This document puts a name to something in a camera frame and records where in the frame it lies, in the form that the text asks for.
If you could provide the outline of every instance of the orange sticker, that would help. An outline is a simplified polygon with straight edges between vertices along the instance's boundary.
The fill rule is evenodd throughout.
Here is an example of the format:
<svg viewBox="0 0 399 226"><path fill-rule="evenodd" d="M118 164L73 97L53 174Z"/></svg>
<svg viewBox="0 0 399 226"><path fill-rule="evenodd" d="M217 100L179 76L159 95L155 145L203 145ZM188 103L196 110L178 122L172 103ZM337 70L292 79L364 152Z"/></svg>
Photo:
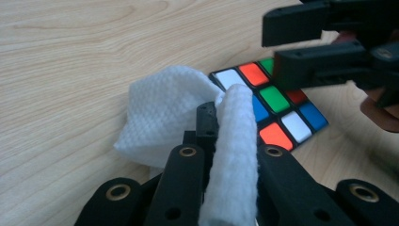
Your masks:
<svg viewBox="0 0 399 226"><path fill-rule="evenodd" d="M261 130L261 138L266 144L273 144L280 146L288 151L291 151L294 146L293 142L285 135L284 131L275 122Z"/></svg>
<svg viewBox="0 0 399 226"><path fill-rule="evenodd" d="M269 82L264 72L254 63L241 65L239 69L253 86L259 86Z"/></svg>

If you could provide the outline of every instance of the white cloth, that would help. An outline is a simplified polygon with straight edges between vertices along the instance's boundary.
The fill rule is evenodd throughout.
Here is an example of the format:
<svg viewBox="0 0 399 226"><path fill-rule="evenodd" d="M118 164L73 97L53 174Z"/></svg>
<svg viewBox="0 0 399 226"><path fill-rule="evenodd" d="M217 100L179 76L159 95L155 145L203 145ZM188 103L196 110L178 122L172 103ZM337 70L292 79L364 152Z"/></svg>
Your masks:
<svg viewBox="0 0 399 226"><path fill-rule="evenodd" d="M197 106L224 93L202 72L170 66L129 87L127 123L114 147L133 161L163 168L185 130L196 129Z"/></svg>
<svg viewBox="0 0 399 226"><path fill-rule="evenodd" d="M219 134L199 225L255 225L258 161L252 91L233 85L216 114Z"/></svg>
<svg viewBox="0 0 399 226"><path fill-rule="evenodd" d="M249 88L234 85L225 95L199 71L168 67L130 86L128 121L114 147L137 163L163 168L184 131L195 130L197 106L211 101L220 127L199 225L254 225L258 164Z"/></svg>

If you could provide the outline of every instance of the white wipe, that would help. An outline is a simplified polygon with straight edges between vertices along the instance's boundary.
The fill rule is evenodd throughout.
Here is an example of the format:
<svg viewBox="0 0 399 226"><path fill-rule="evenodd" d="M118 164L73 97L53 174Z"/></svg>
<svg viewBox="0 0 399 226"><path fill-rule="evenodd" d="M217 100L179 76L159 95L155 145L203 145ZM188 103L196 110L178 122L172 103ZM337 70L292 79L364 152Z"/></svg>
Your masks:
<svg viewBox="0 0 399 226"><path fill-rule="evenodd" d="M219 136L199 225L254 225L258 162L252 91L230 87L216 114Z"/></svg>
<svg viewBox="0 0 399 226"><path fill-rule="evenodd" d="M220 129L199 225L254 225L257 126L248 87L231 84L225 94L206 75L185 66L134 82L128 119L114 147L137 163L164 168L184 131L195 130L197 107L207 102L215 102Z"/></svg>
<svg viewBox="0 0 399 226"><path fill-rule="evenodd" d="M133 161L164 168L185 130L196 129L197 106L221 101L222 90L197 70L171 66L129 87L127 123L114 147Z"/></svg>

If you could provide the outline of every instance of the wooden table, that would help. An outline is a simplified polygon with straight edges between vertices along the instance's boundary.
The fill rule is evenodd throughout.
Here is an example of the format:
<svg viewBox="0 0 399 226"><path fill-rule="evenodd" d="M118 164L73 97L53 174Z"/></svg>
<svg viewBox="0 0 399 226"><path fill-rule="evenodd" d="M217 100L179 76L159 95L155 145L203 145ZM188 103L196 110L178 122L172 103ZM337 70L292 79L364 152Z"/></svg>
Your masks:
<svg viewBox="0 0 399 226"><path fill-rule="evenodd" d="M262 16L295 0L0 1L0 225L73 225L99 185L140 183L148 168L113 149L126 122L128 86L168 65L205 73L273 51ZM354 85L306 89L330 126L294 152L315 180L345 178L399 199L399 137L359 111Z"/></svg>

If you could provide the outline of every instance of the robotic hand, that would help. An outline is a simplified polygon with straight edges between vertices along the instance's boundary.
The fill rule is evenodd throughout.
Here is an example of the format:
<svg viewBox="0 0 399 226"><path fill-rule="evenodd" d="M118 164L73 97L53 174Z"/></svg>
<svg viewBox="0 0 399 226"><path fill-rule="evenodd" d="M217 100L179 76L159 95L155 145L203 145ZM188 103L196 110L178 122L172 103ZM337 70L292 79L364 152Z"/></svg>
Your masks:
<svg viewBox="0 0 399 226"><path fill-rule="evenodd" d="M399 2L302 0L263 16L263 46L341 33L332 45L278 51L273 77L283 89L354 80L368 98L361 111L379 127L399 132Z"/></svg>

